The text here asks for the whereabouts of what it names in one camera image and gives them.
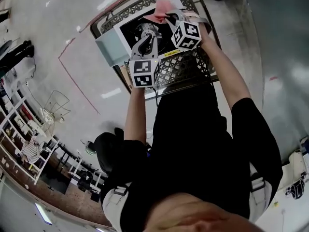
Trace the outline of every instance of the backpack strap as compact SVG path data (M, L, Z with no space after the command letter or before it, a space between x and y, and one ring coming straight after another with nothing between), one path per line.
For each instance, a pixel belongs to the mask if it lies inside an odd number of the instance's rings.
M118 232L122 232L120 227L120 217L129 195L127 189L130 185L131 182L127 183L126 187L117 186L117 188L111 189L106 194L102 203L102 208L106 218Z
M249 197L249 221L255 222L267 209L271 196L271 185L257 172L250 163L251 191Z

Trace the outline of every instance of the white box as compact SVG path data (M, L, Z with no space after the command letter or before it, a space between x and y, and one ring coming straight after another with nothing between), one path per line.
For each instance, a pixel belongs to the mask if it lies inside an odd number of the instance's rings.
M182 2L180 0L169 0L177 9L183 9L183 5ZM149 11L151 10L155 10L155 4L152 4L148 7L146 7L145 9L142 9L140 11L136 11L133 15L130 15L129 17L125 18L124 20L122 20L121 22L117 23L113 28L115 29L116 33L118 34L120 41L122 42L123 46L125 47L127 53L129 54L129 56L131 56L132 54L132 48L129 45L123 31L122 31L122 27L128 23L130 23L133 20L136 20L137 18L142 17L143 15L148 15ZM187 51L187 49L178 49L178 48L172 48L169 49L168 51L165 51L164 53L159 53L158 58L159 59L163 59L163 58L167 58L170 57L172 55L175 55L177 53L183 52L183 51Z
M198 23L180 22L171 40L177 48L194 49L201 41Z
M154 87L160 73L159 59L131 60L130 74L134 87Z

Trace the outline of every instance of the white rack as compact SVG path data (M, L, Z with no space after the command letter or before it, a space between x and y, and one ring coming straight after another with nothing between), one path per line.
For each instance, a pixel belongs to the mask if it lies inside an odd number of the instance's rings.
M75 177L77 177L78 179L80 179L81 177L77 174L77 170L78 170L78 168L81 166L82 161L83 161L82 158L79 158L79 161L78 161L77 159L75 159L75 160L74 160L74 163L72 164L72 166L71 166L71 168L69 169L69 172L68 172L68 173L71 174L72 176L75 176ZM100 180L100 178L101 178L102 173L94 173L94 175L95 175L95 174L98 174L98 179L97 179L95 185L93 185L93 184L90 183L90 187L91 187L93 190L95 190L95 191L97 191L98 193L100 193L100 192L101 192L101 188L98 188L98 182L99 182L99 180Z
M4 128L8 125L8 123L10 124L10 128L14 129L14 131L17 133L18 137L23 139L25 141L25 135L23 135L22 133L20 133L16 127L14 126L14 124L11 121L11 116L13 114L16 114L16 116L21 119L23 121L23 123L27 126L27 129L30 133L33 134L32 129L27 125L27 123L25 122L25 120L22 118L22 116L19 114L18 109L21 106L24 106L27 111L29 112L29 114L33 117L33 120L38 123L39 125L41 125L41 123L37 120L37 118L35 117L35 115L31 112L31 110L28 108L28 106L25 104L25 100L26 100L26 96L25 97L21 97L19 95L18 92L15 93L16 97L18 98L18 102L17 104L14 106L12 104L11 101L9 101L12 105L12 110L8 113L8 115L6 115L6 113L4 112L4 110L2 109L2 107L0 106L0 113L2 113L4 115L4 120L0 123L0 133L3 134L3 136L10 142L10 144L12 144L15 148L15 150L17 150L19 153L21 153L21 150L15 145L15 143L11 140L11 138L7 135L6 131L4 130ZM26 175L28 175L33 181L34 184L36 185L40 175L46 165L46 163L48 162L49 158L51 157L52 153L55 151L55 149L58 146L59 140L57 141L54 137L51 137L51 140L55 143L55 145L53 146L52 149L46 148L46 150L49 152L47 159L44 159L42 156L40 156L40 159L43 160L44 164L41 168L39 168L38 166L36 166L35 164L30 165L29 170L34 167L38 172L36 174L36 176L31 175L31 173L29 171L27 171L23 166L19 165L17 163L17 161L15 160L15 158L11 155L11 153L2 145L2 141L0 142L0 148L5 152L5 154L10 158L10 160L12 160L16 166L18 166Z

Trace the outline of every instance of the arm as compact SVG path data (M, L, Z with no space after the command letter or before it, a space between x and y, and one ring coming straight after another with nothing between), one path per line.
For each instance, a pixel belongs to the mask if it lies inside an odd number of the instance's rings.
M126 115L125 140L146 143L145 89L133 88Z
M201 47L212 62L224 96L230 109L232 109L233 105L242 98L251 97L248 87L231 60L209 37L205 26L200 24L199 28L202 36Z
M38 161L38 159L40 159L40 155L35 155L34 157L28 159L28 163L35 164Z

